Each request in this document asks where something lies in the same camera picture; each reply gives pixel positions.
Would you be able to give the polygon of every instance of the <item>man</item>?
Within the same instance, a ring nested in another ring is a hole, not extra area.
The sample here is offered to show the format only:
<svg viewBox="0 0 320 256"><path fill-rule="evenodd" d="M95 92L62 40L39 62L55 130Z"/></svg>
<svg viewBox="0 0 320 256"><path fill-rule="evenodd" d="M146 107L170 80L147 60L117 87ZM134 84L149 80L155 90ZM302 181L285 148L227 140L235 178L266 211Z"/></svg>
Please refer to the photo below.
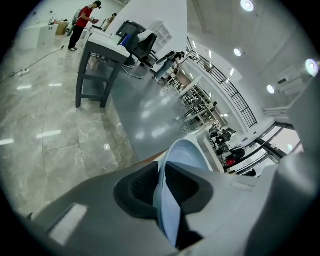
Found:
<svg viewBox="0 0 320 256"><path fill-rule="evenodd" d="M75 52L77 50L76 44L79 41L82 32L84 31L85 27L87 26L88 22L93 22L94 20L90 18L90 15L93 9L99 8L101 9L101 2L95 1L93 4L84 7L78 16L78 20L75 23L73 34L70 38L69 43L69 51Z"/></svg>
<svg viewBox="0 0 320 256"><path fill-rule="evenodd" d="M103 31L104 31L104 32L107 31L107 29L109 28L110 24L114 21L114 19L115 19L116 17L117 17L117 14L114 13L114 14L112 14L112 16L111 16L110 18L108 18L108 19L106 20L105 26L104 26L104 28L103 28Z"/></svg>
<svg viewBox="0 0 320 256"><path fill-rule="evenodd" d="M181 60L184 56L185 53L183 51L177 53L171 51L168 53L166 56L164 56L167 58L167 61L158 70L158 72L155 73L153 79L159 83L159 79L161 79L161 77L174 65L174 63L176 64L176 68L179 68L179 60Z"/></svg>

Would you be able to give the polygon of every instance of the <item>black pants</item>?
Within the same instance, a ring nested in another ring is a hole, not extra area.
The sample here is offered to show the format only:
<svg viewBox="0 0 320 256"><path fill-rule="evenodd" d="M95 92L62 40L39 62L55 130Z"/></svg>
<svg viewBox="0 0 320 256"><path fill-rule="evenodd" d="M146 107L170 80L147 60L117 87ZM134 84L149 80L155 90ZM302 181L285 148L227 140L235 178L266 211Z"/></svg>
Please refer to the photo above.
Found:
<svg viewBox="0 0 320 256"><path fill-rule="evenodd" d="M72 49L76 46L77 42L79 41L82 32L84 31L84 27L82 26L74 26L72 36L70 38L70 43L69 43L69 49Z"/></svg>

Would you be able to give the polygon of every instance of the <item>red object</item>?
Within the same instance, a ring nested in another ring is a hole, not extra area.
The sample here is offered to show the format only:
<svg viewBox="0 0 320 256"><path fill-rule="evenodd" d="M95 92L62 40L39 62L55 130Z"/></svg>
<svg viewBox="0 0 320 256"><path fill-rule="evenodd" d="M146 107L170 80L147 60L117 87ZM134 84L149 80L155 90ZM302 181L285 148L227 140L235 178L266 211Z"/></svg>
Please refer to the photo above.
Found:
<svg viewBox="0 0 320 256"><path fill-rule="evenodd" d="M233 165L236 162L236 159L227 159L226 160L226 166Z"/></svg>
<svg viewBox="0 0 320 256"><path fill-rule="evenodd" d="M81 16L81 14L85 14L85 16L87 18L90 18L90 15L91 15L92 11L93 10L91 8L86 6L80 11L80 14L79 14L78 18ZM84 20L83 18L79 18L79 20L75 23L75 25L79 26L79 27L82 27L82 28L85 28L87 26L88 22L89 22L89 20Z"/></svg>

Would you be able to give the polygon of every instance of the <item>cable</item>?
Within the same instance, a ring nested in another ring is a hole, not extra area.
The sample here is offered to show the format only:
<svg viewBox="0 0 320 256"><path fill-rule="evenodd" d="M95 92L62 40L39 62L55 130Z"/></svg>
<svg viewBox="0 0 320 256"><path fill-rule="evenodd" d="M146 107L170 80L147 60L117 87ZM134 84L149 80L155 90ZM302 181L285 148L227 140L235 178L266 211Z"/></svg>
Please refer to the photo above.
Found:
<svg viewBox="0 0 320 256"><path fill-rule="evenodd" d="M33 63L33 64L31 64L31 65L27 66L25 69L27 70L27 69L31 68L33 65L35 65L35 64L37 64L38 62L42 61L44 58L48 57L49 55L54 54L54 53L56 53L56 52L58 52L58 51L62 50L64 47L65 47L65 46L63 45L60 49L55 50L55 51L53 51L53 52L50 52L50 53L49 53L49 54L47 54L46 56L44 56L44 57L42 57L41 59L37 60L35 63ZM6 78L5 78L5 79L3 79L2 81L0 81L0 84L2 84L5 80L7 80L7 79L9 79L9 78L14 77L14 76L15 76L16 74L18 74L20 71L22 71L22 69L20 69L20 70L19 70L19 71L17 71L17 72L12 72L8 77L6 77Z"/></svg>

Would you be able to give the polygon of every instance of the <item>red shirt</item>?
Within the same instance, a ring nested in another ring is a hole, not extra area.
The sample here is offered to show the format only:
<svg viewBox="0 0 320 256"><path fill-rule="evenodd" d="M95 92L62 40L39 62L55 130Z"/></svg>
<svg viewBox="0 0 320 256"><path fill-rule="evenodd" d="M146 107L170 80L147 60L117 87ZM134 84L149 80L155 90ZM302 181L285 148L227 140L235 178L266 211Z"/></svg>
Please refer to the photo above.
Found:
<svg viewBox="0 0 320 256"><path fill-rule="evenodd" d="M84 7L78 16L78 18L81 16L81 14L85 14L87 18L90 18L90 15L92 13L93 9L89 8L88 6ZM88 24L89 20L85 20L83 18L79 18L79 20L75 23L76 26L85 28Z"/></svg>

